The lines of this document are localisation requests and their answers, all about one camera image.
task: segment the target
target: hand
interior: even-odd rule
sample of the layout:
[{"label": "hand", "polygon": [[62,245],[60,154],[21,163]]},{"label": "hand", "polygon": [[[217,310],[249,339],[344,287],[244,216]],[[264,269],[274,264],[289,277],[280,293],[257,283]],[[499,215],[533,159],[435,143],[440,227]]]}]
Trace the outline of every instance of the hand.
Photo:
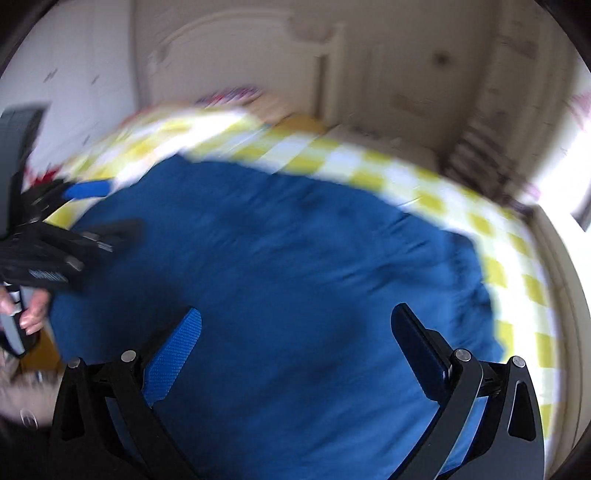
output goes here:
[{"label": "hand", "polygon": [[[49,300],[50,295],[47,290],[35,289],[29,306],[21,315],[21,328],[26,331],[27,335],[32,335],[43,328],[43,321],[47,317]],[[14,312],[12,298],[3,287],[0,287],[0,312],[6,315],[12,315]]]}]

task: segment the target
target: yellow checkered sheet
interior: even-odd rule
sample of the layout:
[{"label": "yellow checkered sheet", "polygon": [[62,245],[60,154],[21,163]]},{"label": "yellow checkered sheet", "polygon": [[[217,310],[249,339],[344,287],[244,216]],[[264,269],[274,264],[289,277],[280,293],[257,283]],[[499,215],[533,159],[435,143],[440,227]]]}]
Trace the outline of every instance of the yellow checkered sheet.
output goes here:
[{"label": "yellow checkered sheet", "polygon": [[[496,337],[505,357],[519,355],[527,361],[550,464],[565,378],[560,324],[535,241],[510,211],[404,161],[352,144],[268,129],[244,111],[151,111],[72,158],[61,173],[82,180],[114,177],[117,188],[123,188],[177,152],[194,161],[237,161],[269,173],[282,171],[368,190],[441,228],[470,237],[485,273]],[[48,221],[69,227],[93,203],[70,202]]]}]

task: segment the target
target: blue object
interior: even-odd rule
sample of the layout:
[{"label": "blue object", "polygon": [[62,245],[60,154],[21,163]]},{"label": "blue object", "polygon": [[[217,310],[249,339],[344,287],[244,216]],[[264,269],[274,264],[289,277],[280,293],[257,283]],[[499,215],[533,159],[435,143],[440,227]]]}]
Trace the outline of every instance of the blue object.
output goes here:
[{"label": "blue object", "polygon": [[93,197],[106,197],[111,193],[110,180],[83,181],[72,185],[63,193],[66,200],[83,200]]},{"label": "blue object", "polygon": [[76,229],[127,218],[144,242],[58,294],[51,324],[65,358],[92,364],[199,310],[153,409],[202,478],[387,479],[437,410],[392,335],[398,303],[453,348],[501,358],[470,241],[367,192],[175,156]]},{"label": "blue object", "polygon": [[142,393],[152,407],[168,395],[201,335],[201,314],[190,309],[144,370]]}]

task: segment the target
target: bed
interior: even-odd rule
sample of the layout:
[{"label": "bed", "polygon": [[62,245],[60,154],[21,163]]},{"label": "bed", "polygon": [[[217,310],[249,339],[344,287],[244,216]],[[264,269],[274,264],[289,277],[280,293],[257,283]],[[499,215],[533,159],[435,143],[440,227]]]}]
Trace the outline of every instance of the bed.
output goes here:
[{"label": "bed", "polygon": [[[364,189],[475,243],[505,357],[527,361],[540,403],[546,461],[560,433],[564,365],[550,285],[527,226],[512,212],[403,160],[353,144],[268,128],[245,111],[161,107],[146,112],[69,160],[61,175],[136,182],[174,153],[194,161],[224,158],[266,172],[309,176]],[[48,221],[69,227],[93,205],[84,200]]]},{"label": "bed", "polygon": [[[233,10],[201,18],[165,39],[147,66],[151,103],[162,105],[142,112],[71,158],[59,175],[115,179],[117,191],[175,153],[193,161],[217,158],[268,173],[366,190],[443,229],[468,236],[485,273],[505,360],[519,355],[528,364],[549,467],[563,417],[563,340],[536,240],[519,217],[407,162],[404,152],[391,156],[329,137],[269,127],[241,109],[186,106],[216,89],[256,83],[327,126],[339,124],[346,28],[335,25],[322,43],[302,42],[287,33],[288,19],[285,11]],[[219,68],[214,73],[202,68],[208,64]],[[374,74],[370,72],[368,88],[376,81]],[[94,200],[70,202],[48,221],[69,228],[94,204]]]}]

